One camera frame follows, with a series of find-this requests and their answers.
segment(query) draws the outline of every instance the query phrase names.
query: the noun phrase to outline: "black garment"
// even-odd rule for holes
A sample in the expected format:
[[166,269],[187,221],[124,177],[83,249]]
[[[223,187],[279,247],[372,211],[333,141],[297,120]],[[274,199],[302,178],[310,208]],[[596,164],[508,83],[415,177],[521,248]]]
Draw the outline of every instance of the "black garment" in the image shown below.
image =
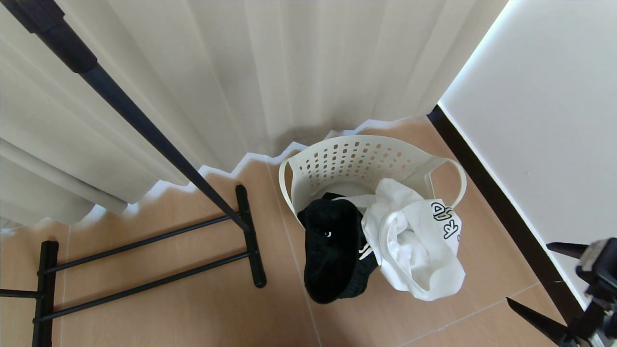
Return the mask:
[[362,214],[340,195],[326,193],[298,213],[306,229],[304,286],[316,303],[353,298],[366,290],[368,276],[377,268],[362,232]]

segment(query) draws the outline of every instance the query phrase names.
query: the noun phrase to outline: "black metal rack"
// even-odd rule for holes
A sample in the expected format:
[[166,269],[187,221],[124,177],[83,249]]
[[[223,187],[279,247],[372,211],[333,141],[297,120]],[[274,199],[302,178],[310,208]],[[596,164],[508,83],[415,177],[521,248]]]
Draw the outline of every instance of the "black metal rack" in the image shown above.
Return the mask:
[[[137,294],[182,278],[213,269],[215,267],[234,262],[245,257],[249,258],[253,283],[257,288],[266,285],[266,276],[263,270],[257,234],[251,218],[251,209],[246,188],[236,187],[238,212],[234,211],[227,202],[210,186],[191,163],[177,150],[163,133],[148,119],[144,112],[126,95],[116,82],[99,65],[96,56],[79,38],[73,29],[64,21],[64,12],[53,0],[0,0],[4,7],[30,32],[36,34],[58,58],[60,58],[73,72],[78,73],[110,106],[112,106],[135,130],[137,130],[151,145],[169,160],[186,178],[193,182],[210,200],[224,213],[222,217],[199,222],[188,227],[157,235],[145,240],[137,241],[118,248],[57,264],[58,242],[45,241],[41,244],[39,259],[38,288],[36,291],[0,289],[0,296],[14,298],[36,299],[36,310],[33,332],[33,347],[50,347],[52,336],[52,321],[55,318],[78,312],[113,300]],[[129,290],[95,299],[63,310],[54,311],[54,289],[56,286],[56,272],[73,266],[95,261],[120,252],[145,246],[150,243],[164,240],[175,235],[189,232],[197,228],[206,227],[224,220],[233,220],[244,232],[246,251],[233,256],[202,265],[191,270],[156,280],[151,283],[137,286]]]

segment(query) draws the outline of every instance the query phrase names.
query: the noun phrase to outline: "black baseboard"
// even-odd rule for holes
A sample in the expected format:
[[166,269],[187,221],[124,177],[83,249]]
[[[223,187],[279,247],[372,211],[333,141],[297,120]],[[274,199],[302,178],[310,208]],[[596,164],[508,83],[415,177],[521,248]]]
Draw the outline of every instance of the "black baseboard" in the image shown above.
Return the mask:
[[480,160],[458,130],[444,115],[442,109],[436,106],[428,115],[428,118],[465,168],[467,174],[478,186],[503,226],[508,230],[512,240],[523,253],[531,269],[536,273],[537,278],[555,303],[563,319],[566,322],[571,322],[573,318],[580,316],[583,312],[581,305],[557,272],[555,265],[512,206],[510,200],[480,163]]

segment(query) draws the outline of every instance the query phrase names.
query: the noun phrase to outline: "beige curtain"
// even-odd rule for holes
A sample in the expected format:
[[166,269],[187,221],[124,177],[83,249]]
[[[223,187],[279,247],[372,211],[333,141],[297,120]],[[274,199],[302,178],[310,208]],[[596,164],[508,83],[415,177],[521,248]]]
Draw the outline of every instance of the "beige curtain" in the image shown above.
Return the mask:
[[[232,171],[367,119],[427,114],[506,0],[57,0],[196,166]],[[186,180],[0,7],[0,215],[116,213]]]

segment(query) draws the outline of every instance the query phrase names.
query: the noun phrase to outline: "laundry basket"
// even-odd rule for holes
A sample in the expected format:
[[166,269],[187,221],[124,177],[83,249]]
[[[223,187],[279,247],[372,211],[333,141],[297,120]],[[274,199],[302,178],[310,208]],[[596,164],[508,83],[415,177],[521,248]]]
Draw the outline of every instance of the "laundry basket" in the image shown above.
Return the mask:
[[[279,168],[279,184],[294,214],[326,192],[344,196],[375,194],[382,178],[392,178],[434,199],[431,172],[441,164],[453,164],[460,176],[455,207],[467,188],[463,167],[448,158],[432,156],[404,141],[386,136],[351,135],[324,140],[286,159]],[[285,169],[292,171],[291,197],[285,182]]]

